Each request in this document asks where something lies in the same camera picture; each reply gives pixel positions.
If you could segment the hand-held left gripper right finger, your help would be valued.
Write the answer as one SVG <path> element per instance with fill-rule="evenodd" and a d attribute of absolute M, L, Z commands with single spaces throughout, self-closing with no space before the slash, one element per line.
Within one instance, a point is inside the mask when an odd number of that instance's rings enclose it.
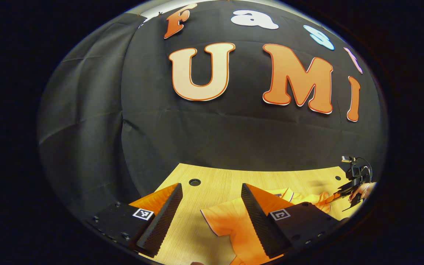
<path fill-rule="evenodd" d="M 247 183 L 242 184 L 241 198 L 269 258 L 302 252 L 347 222 L 310 202 L 293 204 Z"/>

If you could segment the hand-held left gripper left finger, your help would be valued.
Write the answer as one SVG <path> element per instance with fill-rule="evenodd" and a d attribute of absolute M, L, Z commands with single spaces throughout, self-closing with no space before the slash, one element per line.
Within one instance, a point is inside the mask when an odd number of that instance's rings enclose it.
<path fill-rule="evenodd" d="M 124 249 L 155 257 L 183 198 L 181 183 L 128 204 L 116 202 L 91 216 L 91 227 Z"/>

